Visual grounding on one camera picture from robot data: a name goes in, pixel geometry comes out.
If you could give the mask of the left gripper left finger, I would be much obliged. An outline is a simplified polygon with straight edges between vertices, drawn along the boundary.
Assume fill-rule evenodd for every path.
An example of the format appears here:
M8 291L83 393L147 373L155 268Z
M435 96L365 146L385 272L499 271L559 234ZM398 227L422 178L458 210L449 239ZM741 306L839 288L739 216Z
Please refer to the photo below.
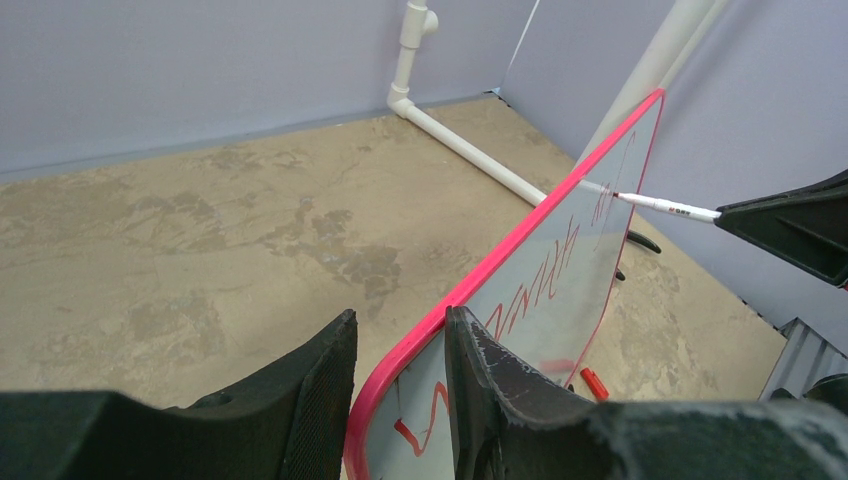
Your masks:
M345 310L309 341L192 405L115 391L5 392L5 479L336 479L358 329Z

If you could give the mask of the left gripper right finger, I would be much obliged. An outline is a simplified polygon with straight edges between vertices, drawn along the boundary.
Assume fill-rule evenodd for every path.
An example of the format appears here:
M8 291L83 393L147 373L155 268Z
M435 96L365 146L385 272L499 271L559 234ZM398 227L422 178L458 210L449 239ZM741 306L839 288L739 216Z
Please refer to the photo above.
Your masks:
M847 378L766 401L591 402L446 311L459 479L843 479Z

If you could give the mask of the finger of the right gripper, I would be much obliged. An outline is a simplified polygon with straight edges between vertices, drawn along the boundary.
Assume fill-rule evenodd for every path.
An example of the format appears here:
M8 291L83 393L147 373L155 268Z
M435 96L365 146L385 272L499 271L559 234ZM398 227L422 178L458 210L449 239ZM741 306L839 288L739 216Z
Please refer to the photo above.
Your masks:
M721 212L720 229L835 287L847 285L847 190Z
M729 212L735 209L742 208L759 208L766 207L767 205L772 204L781 204L782 202L791 202L791 201L800 201L811 198L813 195L821 194L821 193L830 193L832 191L836 191L839 188L842 188L847 185L847 171L844 170L830 178L822 180L820 182L773 194L764 197L759 197L755 199L745 200L741 202L732 203L729 205L723 205L718 208L719 212Z

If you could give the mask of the red marker cap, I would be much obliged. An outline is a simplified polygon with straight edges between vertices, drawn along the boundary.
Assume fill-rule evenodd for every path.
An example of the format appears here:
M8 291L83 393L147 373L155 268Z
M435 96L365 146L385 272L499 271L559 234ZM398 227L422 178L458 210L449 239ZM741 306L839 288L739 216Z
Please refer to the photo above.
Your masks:
M594 370L588 367L583 368L580 370L580 376L597 401L604 402L608 400L609 391Z

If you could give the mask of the pink framed whiteboard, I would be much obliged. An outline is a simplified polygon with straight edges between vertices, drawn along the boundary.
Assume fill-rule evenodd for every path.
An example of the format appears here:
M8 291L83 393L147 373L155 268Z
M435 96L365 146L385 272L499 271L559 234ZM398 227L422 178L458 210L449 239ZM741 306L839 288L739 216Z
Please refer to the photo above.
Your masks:
M378 363L348 420L351 479L449 479L443 327L465 306L494 339L559 385L601 323L665 93L656 90Z

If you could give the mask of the white red marker pen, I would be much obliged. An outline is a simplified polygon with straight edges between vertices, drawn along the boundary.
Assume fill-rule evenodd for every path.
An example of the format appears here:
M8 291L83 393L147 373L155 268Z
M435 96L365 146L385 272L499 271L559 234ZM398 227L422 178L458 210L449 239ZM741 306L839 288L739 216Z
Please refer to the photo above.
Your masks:
M634 206L644 207L654 211L704 223L714 223L721 216L721 212L716 210L695 207L680 202L649 197L636 193L615 192L613 197Z

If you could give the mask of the white pvc pipe frame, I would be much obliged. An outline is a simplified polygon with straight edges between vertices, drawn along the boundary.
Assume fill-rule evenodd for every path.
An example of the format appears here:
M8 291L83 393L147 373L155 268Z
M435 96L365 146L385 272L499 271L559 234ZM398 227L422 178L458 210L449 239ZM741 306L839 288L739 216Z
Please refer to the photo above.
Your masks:
M494 33L488 11L515 23L494 94L554 142L587 157L651 92L666 89L726 7L724 1L481 1L467 21L441 19L429 1L405 4L386 104L526 202L545 197L516 172L433 118L412 98L417 52L443 25Z

